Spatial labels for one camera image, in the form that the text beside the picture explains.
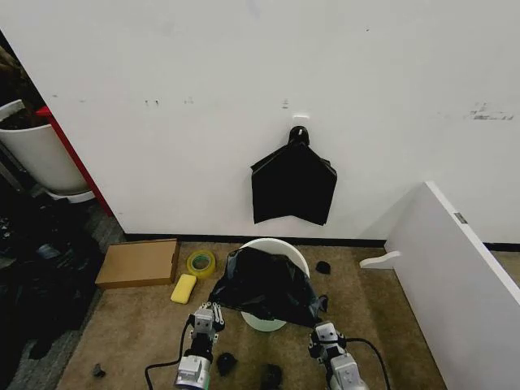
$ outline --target sponge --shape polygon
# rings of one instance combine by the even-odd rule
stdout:
[[[197,282],[197,277],[193,275],[182,274],[171,295],[171,300],[176,303],[188,303],[189,295],[192,293],[193,286]]]

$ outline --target plant pot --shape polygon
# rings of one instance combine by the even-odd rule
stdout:
[[[21,100],[0,107],[0,121],[24,108]],[[88,193],[89,186],[50,124],[16,130],[0,128],[0,141],[51,197],[89,197],[77,197]]]
[[[307,277],[310,277],[309,266],[307,266],[307,262],[303,255],[288,242],[277,240],[275,238],[258,238],[257,240],[246,242],[241,246],[241,248],[248,246],[250,248],[263,250],[269,254],[284,254],[295,266],[300,268]],[[286,324],[285,321],[280,321],[279,319],[265,320],[243,311],[241,313],[248,325],[261,332],[273,332]]]

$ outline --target red stand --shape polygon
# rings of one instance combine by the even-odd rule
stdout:
[[[58,136],[59,140],[62,142],[63,146],[65,146],[65,149],[71,156],[72,161],[77,166],[81,175],[84,177],[84,180],[87,182],[90,189],[92,189],[92,192],[94,193],[97,200],[101,204],[103,210],[110,217],[112,215],[114,215],[111,208],[108,206],[108,203],[106,203],[105,198],[101,194],[101,191],[99,191],[99,188],[94,183],[92,176],[87,171],[87,168],[85,168],[85,165],[83,165],[83,163],[81,162],[80,157],[77,155],[76,151],[72,147],[72,144],[69,142],[69,140],[67,139],[67,136],[65,135],[62,128],[59,126],[58,122],[56,121],[56,118],[52,115],[52,112],[50,112],[49,107],[43,106],[40,110],[36,111],[36,115],[47,118],[47,120],[49,120],[50,125],[53,127],[54,131],[56,132],[56,135]]]

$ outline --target white flower pot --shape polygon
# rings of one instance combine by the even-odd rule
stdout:
[[[0,107],[0,121],[22,110],[21,100]],[[0,141],[54,197],[89,192],[89,186],[50,124],[36,128],[0,128]]]

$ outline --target white wall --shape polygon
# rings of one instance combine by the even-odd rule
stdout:
[[[435,180],[483,240],[520,242],[519,12],[4,0],[0,27],[126,232],[386,238],[408,191]],[[338,172],[329,221],[254,225],[249,166],[296,112]]]

